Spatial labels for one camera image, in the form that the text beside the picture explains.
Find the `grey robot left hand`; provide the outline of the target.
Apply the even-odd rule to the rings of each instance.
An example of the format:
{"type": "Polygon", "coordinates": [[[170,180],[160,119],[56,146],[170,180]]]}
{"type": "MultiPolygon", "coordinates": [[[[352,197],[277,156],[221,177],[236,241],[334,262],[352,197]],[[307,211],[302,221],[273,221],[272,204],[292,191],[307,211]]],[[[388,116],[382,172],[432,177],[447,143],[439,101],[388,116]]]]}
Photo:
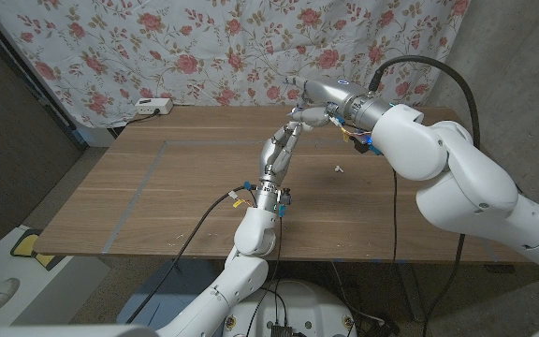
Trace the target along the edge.
{"type": "Polygon", "coordinates": [[[278,190],[288,171],[292,153],[302,131],[302,123],[290,122],[281,126],[265,142],[259,160],[257,208],[269,212],[274,212],[277,209],[278,190]]]}

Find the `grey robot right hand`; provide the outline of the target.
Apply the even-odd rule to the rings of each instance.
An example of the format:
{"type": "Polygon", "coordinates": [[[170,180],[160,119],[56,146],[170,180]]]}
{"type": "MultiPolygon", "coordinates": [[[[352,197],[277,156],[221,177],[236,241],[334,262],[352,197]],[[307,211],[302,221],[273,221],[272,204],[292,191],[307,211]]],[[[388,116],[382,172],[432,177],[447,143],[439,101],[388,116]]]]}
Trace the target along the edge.
{"type": "Polygon", "coordinates": [[[285,82],[301,90],[301,102],[293,108],[293,121],[319,127],[331,118],[342,118],[363,130],[372,131],[391,108],[364,87],[345,80],[308,80],[288,76],[285,82]]]}

